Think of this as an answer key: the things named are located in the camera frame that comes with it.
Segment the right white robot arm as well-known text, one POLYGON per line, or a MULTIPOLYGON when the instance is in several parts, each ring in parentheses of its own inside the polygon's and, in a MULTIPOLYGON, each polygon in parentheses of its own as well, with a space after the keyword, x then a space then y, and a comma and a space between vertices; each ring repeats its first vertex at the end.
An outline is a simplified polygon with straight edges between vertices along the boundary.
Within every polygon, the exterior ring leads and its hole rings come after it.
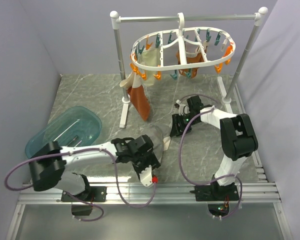
POLYGON ((224 156, 219 169, 213 175, 212 183, 197 185, 195 188, 205 201, 225 200, 237 191, 236 175, 259 146, 249 115, 233 114, 210 104, 204 105, 198 95, 189 97, 187 104, 178 99, 174 106, 178 113, 172 115, 170 137, 183 136, 198 123, 206 123, 220 130, 224 156))

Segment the teal clip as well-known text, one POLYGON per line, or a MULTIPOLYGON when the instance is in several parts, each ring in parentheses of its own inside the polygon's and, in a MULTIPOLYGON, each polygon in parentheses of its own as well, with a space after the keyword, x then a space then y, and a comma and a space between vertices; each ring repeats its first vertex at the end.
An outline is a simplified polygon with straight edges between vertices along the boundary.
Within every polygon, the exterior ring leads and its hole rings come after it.
POLYGON ((175 81, 178 80, 179 79, 179 71, 177 69, 174 70, 174 73, 170 74, 170 77, 175 81))
POLYGON ((193 69, 192 68, 188 68, 185 72, 184 75, 188 78, 188 79, 192 79, 193 78, 193 69))

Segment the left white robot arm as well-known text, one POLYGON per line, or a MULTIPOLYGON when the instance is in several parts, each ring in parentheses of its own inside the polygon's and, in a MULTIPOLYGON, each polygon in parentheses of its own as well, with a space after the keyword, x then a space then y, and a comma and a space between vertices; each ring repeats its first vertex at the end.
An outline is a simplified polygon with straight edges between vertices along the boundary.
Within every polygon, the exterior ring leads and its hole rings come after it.
POLYGON ((29 163, 33 189, 43 192, 57 188, 86 201, 92 192, 87 177, 74 172, 79 167, 98 163, 130 163, 140 183, 154 185, 153 170, 161 166, 164 140, 161 135, 141 135, 138 138, 115 138, 92 146, 59 146, 53 141, 46 144, 29 163))

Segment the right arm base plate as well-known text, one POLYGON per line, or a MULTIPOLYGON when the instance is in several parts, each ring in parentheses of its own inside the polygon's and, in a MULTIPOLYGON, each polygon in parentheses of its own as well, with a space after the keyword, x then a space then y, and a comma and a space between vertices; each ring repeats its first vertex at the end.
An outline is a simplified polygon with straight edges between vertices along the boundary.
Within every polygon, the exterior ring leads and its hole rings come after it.
POLYGON ((189 192, 195 195, 197 202, 238 201, 240 199, 238 188, 234 183, 227 186, 195 185, 194 190, 189 192))

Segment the grey underwear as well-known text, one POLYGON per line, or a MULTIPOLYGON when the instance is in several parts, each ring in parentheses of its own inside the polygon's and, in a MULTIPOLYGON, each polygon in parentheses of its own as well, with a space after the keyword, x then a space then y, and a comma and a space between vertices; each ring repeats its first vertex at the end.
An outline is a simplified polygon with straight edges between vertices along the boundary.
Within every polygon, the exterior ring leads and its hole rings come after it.
POLYGON ((141 132, 142 135, 148 135, 153 143, 153 152, 161 163, 163 152, 166 151, 171 142, 171 127, 166 124, 151 124, 144 128, 141 132))

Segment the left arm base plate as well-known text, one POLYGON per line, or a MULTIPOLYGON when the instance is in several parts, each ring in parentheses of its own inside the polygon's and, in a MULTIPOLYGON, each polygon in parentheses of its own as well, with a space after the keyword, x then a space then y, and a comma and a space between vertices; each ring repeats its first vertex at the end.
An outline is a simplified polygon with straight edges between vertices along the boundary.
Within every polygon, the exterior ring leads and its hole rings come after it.
MULTIPOLYGON (((103 203, 106 201, 106 196, 106 186, 91 186, 89 191, 85 190, 83 193, 77 194, 74 197, 85 202, 103 203)), ((61 195, 61 202, 69 203, 72 201, 77 202, 77 200, 73 199, 66 194, 65 191, 63 191, 61 195)))

